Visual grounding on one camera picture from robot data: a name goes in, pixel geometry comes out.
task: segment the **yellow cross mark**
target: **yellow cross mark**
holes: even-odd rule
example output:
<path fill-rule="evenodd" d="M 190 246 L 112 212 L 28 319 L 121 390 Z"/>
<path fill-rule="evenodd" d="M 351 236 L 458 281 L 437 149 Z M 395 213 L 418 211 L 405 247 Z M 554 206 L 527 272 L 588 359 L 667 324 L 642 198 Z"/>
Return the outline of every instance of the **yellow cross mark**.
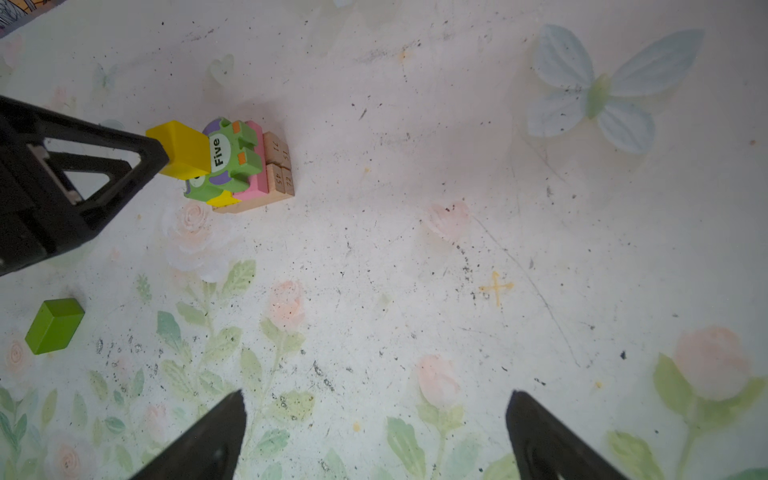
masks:
<path fill-rule="evenodd" d="M 496 306 L 502 306 L 502 300 L 501 300 L 501 298 L 498 295 L 499 291 L 501 291 L 501 290 L 511 290 L 511 288 L 513 286 L 515 286 L 515 284 L 512 283 L 512 282 L 505 283 L 504 285 L 499 285 L 498 284 L 498 278 L 500 276 L 501 275 L 499 275 L 498 272 L 494 272 L 493 273 L 493 285 L 481 286 L 480 287 L 480 291 L 483 292 L 483 293 L 490 292 L 491 290 L 493 290 L 496 293 Z"/>

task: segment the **pink block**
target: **pink block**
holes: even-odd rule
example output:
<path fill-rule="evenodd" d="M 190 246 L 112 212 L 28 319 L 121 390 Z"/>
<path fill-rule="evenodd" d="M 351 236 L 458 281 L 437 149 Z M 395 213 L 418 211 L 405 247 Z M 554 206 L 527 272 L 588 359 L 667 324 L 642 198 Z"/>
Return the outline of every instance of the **pink block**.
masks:
<path fill-rule="evenodd" d="M 251 198 L 263 197 L 270 192 L 270 188 L 266 185 L 266 163 L 264 161 L 264 134 L 261 130 L 261 126 L 253 120 L 245 122 L 246 125 L 256 131 L 256 135 L 259 139 L 259 144 L 253 149 L 261 158 L 261 173 L 258 175 L 251 175 L 248 177 L 248 183 L 250 187 L 248 190 L 232 194 L 233 197 L 238 200 L 250 200 Z"/>

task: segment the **yellow block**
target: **yellow block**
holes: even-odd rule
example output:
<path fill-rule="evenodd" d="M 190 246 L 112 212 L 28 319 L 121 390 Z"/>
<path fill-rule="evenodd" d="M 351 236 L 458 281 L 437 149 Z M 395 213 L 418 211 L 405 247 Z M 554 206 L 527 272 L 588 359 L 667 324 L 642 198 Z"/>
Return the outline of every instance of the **yellow block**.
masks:
<path fill-rule="evenodd" d="M 226 207 L 227 205 L 238 204 L 240 200 L 232 196 L 232 192 L 225 190 L 223 194 L 216 198 L 211 198 L 206 204 L 214 207 Z"/>
<path fill-rule="evenodd" d="M 208 137 L 175 120 L 147 130 L 147 136 L 163 145 L 170 162 L 160 173 L 189 180 L 210 173 Z"/>

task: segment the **white label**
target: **white label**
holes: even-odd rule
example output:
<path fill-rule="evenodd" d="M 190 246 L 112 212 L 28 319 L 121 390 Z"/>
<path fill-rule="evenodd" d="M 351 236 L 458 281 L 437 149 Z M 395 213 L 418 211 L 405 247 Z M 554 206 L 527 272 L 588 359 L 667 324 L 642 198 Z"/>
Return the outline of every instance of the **white label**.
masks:
<path fill-rule="evenodd" d="M 208 141 L 210 142 L 210 172 L 218 172 L 227 168 L 232 154 L 230 141 L 222 134 L 211 135 Z"/>

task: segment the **green block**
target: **green block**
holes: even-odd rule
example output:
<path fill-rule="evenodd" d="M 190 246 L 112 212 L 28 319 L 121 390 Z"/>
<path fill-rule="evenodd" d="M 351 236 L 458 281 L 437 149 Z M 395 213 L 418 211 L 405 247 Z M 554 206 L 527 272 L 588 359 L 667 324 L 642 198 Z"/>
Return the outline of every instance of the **green block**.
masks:
<path fill-rule="evenodd" d="M 67 348 L 85 311 L 74 298 L 46 300 L 29 327 L 25 340 L 35 355 Z"/>

